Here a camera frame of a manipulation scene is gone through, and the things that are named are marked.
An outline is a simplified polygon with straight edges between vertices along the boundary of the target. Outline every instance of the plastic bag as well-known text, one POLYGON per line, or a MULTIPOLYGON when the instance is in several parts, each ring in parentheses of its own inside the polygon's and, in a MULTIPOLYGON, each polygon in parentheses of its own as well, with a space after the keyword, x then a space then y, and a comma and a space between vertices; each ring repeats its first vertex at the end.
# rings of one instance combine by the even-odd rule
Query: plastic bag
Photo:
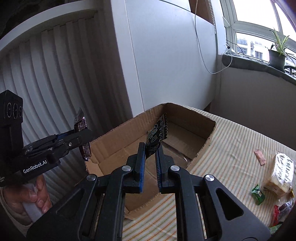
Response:
POLYGON ((279 207, 279 215, 278 215, 279 222, 285 221, 286 217, 288 216, 288 214, 292 210, 294 204, 295 204, 295 197, 293 194, 293 190, 291 190, 290 200, 285 202, 283 205, 281 205, 279 207))
POLYGON ((272 174, 265 181, 264 189, 274 192, 279 197, 291 190, 294 176, 294 161, 286 154, 276 151, 272 174))

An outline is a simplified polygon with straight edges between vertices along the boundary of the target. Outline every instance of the bag of bread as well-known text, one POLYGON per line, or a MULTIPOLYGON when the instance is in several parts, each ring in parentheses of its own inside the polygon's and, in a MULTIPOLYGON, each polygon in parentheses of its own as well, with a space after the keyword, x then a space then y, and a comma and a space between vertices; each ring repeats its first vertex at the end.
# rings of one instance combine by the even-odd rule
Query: bag of bread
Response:
POLYGON ((294 176, 294 161, 286 154, 276 151, 272 174, 265 181, 264 189, 282 197, 291 190, 294 176))

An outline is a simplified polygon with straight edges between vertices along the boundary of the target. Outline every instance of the human hand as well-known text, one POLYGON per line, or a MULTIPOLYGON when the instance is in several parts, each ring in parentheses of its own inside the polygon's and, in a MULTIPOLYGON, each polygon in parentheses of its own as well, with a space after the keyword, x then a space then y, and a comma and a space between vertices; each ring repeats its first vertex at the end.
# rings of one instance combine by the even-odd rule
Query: human hand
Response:
POLYGON ((3 196, 7 205, 16 213, 27 214, 23 202, 35 202, 42 213, 46 213, 52 207, 52 203, 43 175, 37 177, 36 188, 37 194, 23 185, 7 186, 3 189, 3 196))

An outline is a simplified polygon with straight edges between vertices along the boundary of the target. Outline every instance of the pink wrapper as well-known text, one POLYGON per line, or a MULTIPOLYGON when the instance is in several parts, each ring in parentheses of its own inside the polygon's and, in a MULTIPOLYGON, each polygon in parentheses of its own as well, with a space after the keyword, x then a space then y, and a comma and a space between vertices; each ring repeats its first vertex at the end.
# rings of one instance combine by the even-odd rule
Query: pink wrapper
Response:
POLYGON ((260 162, 261 166, 266 164, 266 159, 265 159, 265 157, 263 156, 262 152, 259 149, 255 150, 254 153, 255 153, 258 161, 260 162))

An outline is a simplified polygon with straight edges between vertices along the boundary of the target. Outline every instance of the striped tablecloth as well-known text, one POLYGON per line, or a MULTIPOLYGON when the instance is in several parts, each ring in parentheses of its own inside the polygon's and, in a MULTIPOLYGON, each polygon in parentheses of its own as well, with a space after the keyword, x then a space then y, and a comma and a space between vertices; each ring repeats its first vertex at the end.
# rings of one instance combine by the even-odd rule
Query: striped tablecloth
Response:
MULTIPOLYGON (((296 160, 296 152, 247 127, 195 108, 188 108, 217 123, 209 148, 191 174, 201 177, 205 174, 214 175, 269 226, 277 198, 265 192, 265 201, 257 206, 251 190, 257 183, 263 184, 266 173, 273 168, 272 161, 276 150, 287 154, 293 160, 296 160), (266 165, 260 166, 253 152, 255 149, 262 151, 267 160, 266 165)), ((295 190, 295 178, 292 186, 295 190)), ((123 240, 177 240, 176 232, 175 198, 173 194, 167 194, 165 199, 136 220, 124 220, 123 240)))

